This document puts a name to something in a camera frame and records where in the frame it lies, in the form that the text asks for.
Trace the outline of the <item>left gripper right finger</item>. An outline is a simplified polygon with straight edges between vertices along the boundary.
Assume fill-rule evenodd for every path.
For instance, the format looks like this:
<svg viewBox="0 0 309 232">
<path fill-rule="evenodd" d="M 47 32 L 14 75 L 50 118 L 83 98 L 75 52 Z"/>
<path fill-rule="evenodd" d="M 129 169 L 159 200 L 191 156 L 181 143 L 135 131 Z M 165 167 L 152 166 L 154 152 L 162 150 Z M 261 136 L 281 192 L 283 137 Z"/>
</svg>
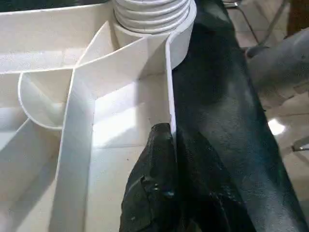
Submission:
<svg viewBox="0 0 309 232">
<path fill-rule="evenodd" d="M 200 231 L 256 230 L 229 171 L 200 132 L 178 128 L 177 164 L 184 211 Z"/>
</svg>

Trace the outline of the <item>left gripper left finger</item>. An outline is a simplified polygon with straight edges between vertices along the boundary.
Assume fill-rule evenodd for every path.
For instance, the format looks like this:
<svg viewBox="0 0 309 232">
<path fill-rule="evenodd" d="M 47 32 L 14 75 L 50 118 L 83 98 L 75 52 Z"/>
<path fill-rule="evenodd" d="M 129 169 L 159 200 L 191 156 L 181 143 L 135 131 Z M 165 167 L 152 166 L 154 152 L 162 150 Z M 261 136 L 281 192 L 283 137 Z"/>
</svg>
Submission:
<svg viewBox="0 0 309 232">
<path fill-rule="evenodd" d="M 181 216 L 173 137 L 168 123 L 152 126 L 127 180 L 119 231 L 175 232 Z"/>
</svg>

